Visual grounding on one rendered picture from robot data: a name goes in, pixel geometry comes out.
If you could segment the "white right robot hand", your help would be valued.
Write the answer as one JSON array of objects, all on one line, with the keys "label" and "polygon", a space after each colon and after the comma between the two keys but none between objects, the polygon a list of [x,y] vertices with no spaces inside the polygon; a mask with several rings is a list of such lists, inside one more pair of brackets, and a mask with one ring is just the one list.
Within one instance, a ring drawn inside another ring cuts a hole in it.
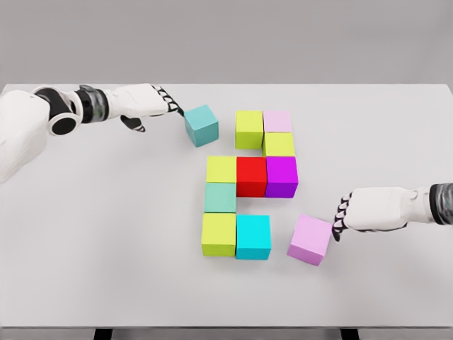
[{"label": "white right robot hand", "polygon": [[390,232],[408,224],[403,207],[406,190],[398,187],[357,188],[343,196],[332,224],[333,238],[339,242],[345,230]]}]

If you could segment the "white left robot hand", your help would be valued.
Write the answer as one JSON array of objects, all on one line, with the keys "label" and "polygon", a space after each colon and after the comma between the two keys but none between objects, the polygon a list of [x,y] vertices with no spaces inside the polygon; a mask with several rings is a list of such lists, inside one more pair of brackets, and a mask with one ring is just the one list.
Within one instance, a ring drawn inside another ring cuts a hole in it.
[{"label": "white left robot hand", "polygon": [[185,115],[185,111],[162,86],[135,84],[120,89],[120,120],[130,130],[145,132],[142,118],[155,118],[167,113]]}]

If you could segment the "teal blue cube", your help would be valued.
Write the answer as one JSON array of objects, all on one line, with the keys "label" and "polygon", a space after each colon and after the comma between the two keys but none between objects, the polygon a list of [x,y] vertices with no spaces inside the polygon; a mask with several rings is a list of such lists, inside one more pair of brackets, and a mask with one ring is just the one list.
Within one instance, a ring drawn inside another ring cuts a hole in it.
[{"label": "teal blue cube", "polygon": [[184,119],[185,129],[196,147],[219,139],[219,121],[208,105],[186,111]]}]

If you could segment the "lilac pink cube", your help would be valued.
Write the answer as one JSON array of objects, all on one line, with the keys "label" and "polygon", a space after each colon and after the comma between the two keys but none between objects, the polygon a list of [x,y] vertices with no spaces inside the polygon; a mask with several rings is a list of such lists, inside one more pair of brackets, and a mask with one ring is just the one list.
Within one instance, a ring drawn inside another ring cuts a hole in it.
[{"label": "lilac pink cube", "polygon": [[330,238],[329,222],[301,214],[294,228],[287,255],[319,266],[326,255]]}]

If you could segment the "purple cube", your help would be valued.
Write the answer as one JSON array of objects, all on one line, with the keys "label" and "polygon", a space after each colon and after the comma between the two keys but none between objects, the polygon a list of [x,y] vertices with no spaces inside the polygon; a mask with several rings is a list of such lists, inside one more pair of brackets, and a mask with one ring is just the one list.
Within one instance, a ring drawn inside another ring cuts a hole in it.
[{"label": "purple cube", "polygon": [[299,184],[296,157],[266,157],[266,198],[293,198]]}]

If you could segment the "yellow-green cube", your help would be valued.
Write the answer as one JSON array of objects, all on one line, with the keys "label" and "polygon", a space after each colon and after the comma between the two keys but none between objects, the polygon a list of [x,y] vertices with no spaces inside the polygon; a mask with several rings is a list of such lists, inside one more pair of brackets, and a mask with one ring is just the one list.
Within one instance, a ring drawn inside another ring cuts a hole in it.
[{"label": "yellow-green cube", "polygon": [[263,112],[261,110],[236,111],[236,149],[260,149],[263,143],[263,135]]},{"label": "yellow-green cube", "polygon": [[202,254],[204,256],[236,255],[236,214],[209,213],[202,217]]},{"label": "yellow-green cube", "polygon": [[236,157],[208,156],[206,182],[236,183]]},{"label": "yellow-green cube", "polygon": [[265,132],[264,157],[294,157],[294,139],[291,132]]}]

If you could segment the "cyan cube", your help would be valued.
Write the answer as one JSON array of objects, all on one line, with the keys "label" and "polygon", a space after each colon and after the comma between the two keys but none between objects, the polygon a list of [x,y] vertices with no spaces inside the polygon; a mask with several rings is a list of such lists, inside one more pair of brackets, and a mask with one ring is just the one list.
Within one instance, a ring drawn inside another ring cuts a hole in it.
[{"label": "cyan cube", "polygon": [[236,258],[268,260],[272,249],[269,215],[236,216]]}]

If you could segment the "mint green cube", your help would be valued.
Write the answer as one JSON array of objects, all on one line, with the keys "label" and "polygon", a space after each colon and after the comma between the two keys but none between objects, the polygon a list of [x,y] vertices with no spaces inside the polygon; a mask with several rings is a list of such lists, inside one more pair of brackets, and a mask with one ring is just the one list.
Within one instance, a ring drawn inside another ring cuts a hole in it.
[{"label": "mint green cube", "polygon": [[206,183],[205,213],[235,213],[236,184],[235,183]]}]

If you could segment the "red cube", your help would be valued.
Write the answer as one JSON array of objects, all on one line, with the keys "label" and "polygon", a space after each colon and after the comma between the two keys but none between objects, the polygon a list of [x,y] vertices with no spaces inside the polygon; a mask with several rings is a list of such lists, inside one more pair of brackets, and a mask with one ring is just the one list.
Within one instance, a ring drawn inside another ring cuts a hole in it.
[{"label": "red cube", "polygon": [[238,197],[264,197],[267,182],[265,157],[237,157],[236,194]]}]

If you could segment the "pale pink cube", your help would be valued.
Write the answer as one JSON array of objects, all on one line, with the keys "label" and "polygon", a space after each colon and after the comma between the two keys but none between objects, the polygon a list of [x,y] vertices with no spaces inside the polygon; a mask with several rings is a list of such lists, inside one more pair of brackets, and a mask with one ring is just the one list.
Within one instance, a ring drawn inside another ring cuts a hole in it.
[{"label": "pale pink cube", "polygon": [[264,110],[263,127],[265,132],[292,132],[290,112],[287,110]]}]

